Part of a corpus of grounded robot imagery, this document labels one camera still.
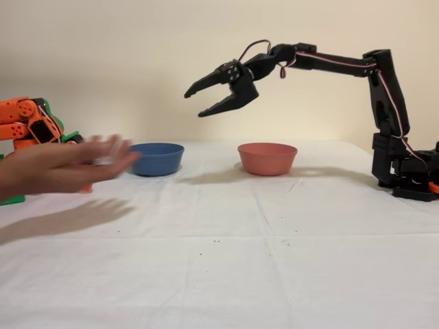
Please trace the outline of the person's bare hand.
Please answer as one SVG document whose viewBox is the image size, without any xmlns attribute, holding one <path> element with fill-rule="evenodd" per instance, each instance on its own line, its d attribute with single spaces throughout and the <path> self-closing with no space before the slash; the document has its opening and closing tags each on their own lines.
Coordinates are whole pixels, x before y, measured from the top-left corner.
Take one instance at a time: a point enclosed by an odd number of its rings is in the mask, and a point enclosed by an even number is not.
<svg viewBox="0 0 439 329">
<path fill-rule="evenodd" d="M 75 193 L 120 176 L 140 157 L 118 135 L 93 136 L 80 144 L 47 143 L 13 157 L 23 194 Z"/>
</svg>

